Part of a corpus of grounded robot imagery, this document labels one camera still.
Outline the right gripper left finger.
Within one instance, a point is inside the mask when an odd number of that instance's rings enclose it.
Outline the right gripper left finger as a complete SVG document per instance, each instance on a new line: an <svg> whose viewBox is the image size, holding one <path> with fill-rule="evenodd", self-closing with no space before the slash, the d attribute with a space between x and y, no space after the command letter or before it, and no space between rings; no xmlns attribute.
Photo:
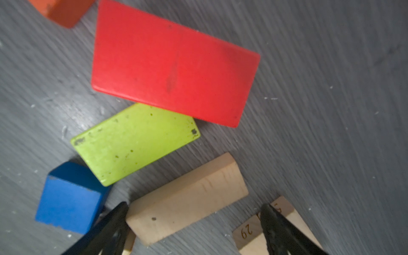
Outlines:
<svg viewBox="0 0 408 255"><path fill-rule="evenodd" d="M63 255L121 255L129 233L128 209L126 202L119 203Z"/></svg>

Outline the natural wood block 29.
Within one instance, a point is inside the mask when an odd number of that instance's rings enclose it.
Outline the natural wood block 29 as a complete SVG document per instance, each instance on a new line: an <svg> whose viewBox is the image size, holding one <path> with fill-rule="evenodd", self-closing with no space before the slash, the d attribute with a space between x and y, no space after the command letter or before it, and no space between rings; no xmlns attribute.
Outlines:
<svg viewBox="0 0 408 255"><path fill-rule="evenodd" d="M271 205L317 246L322 247L297 210L284 196L277 198ZM268 254L267 243L260 222L260 213L255 214L234 230L232 237L242 255Z"/></svg>

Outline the natural wood block 31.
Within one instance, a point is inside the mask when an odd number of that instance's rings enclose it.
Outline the natural wood block 31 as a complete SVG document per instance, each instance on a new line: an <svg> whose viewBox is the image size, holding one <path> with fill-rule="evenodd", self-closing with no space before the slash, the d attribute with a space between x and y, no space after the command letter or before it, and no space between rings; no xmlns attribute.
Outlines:
<svg viewBox="0 0 408 255"><path fill-rule="evenodd" d="M237 162L225 153L132 202L126 223L149 246L248 194Z"/></svg>

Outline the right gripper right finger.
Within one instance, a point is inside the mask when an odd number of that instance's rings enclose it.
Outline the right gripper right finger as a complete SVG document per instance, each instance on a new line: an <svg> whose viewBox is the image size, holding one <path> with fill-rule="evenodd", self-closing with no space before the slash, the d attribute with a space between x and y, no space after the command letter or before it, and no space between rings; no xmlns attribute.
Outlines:
<svg viewBox="0 0 408 255"><path fill-rule="evenodd" d="M328 255L272 205L262 205L260 222L270 255Z"/></svg>

